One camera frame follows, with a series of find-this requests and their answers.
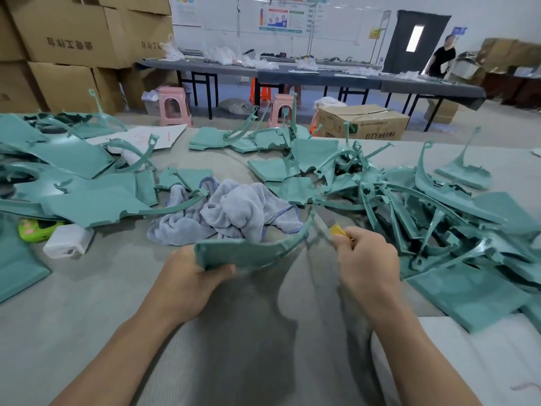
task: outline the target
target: red handwritten mark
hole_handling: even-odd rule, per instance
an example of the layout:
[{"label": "red handwritten mark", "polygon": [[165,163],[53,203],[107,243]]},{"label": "red handwritten mark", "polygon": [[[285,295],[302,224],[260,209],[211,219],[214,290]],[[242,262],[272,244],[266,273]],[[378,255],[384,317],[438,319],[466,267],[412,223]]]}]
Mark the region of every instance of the red handwritten mark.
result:
[{"label": "red handwritten mark", "polygon": [[536,388],[537,390],[539,390],[539,393],[541,393],[541,386],[539,386],[537,383],[534,383],[534,382],[525,382],[525,383],[521,383],[519,385],[510,387],[510,389],[514,390],[515,392],[518,392],[524,389],[529,389],[529,388]]}]

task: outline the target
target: hand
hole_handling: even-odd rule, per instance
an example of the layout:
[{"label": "hand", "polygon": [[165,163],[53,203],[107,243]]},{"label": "hand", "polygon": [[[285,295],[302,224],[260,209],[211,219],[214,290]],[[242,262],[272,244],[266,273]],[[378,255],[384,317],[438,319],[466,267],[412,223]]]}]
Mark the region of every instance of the hand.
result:
[{"label": "hand", "polygon": [[173,330],[197,317],[213,290],[234,274],[234,265],[204,272],[195,261],[193,245],[183,246],[169,256],[138,313],[158,317]]},{"label": "hand", "polygon": [[400,299],[400,261],[396,249],[376,232],[347,227],[333,237],[340,281],[368,316]]}]

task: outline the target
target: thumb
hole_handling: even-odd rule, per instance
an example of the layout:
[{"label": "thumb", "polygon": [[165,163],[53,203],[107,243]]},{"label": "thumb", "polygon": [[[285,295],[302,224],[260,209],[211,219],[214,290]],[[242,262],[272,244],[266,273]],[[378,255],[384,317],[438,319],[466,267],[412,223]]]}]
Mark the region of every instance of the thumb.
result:
[{"label": "thumb", "polygon": [[233,278],[236,272],[234,265],[221,265],[216,269],[203,273],[203,282],[211,290],[216,289],[223,281]]},{"label": "thumb", "polygon": [[351,239],[343,235],[333,235],[333,245],[339,256],[352,251]]}]

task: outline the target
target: person in black shirt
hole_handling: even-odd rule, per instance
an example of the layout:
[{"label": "person in black shirt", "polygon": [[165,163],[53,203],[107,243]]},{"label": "person in black shirt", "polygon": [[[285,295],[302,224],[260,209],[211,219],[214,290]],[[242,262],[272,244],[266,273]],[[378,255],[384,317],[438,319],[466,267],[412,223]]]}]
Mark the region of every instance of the person in black shirt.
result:
[{"label": "person in black shirt", "polygon": [[445,38],[445,44],[443,47],[439,47],[434,55],[430,58],[430,61],[426,67],[428,68],[428,74],[431,77],[443,78],[447,73],[447,71],[442,72],[442,65],[455,59],[456,50],[453,46],[455,40],[455,36],[447,36]]}]

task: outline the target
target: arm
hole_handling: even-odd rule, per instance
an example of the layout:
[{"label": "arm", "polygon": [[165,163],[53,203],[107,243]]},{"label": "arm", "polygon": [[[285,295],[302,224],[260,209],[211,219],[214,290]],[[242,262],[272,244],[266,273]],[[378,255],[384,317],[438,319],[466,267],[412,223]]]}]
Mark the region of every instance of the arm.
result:
[{"label": "arm", "polygon": [[481,406],[402,301],[396,249],[372,231],[335,235],[340,281],[363,308],[380,339],[404,406]]},{"label": "arm", "polygon": [[431,56],[428,64],[426,64],[425,69],[421,74],[427,74],[429,72],[429,68],[434,64],[434,60],[436,60],[436,56]]},{"label": "arm", "polygon": [[233,273],[230,265],[202,272],[193,246],[173,252],[137,313],[50,406],[127,406],[167,336],[195,318],[212,291]]}]

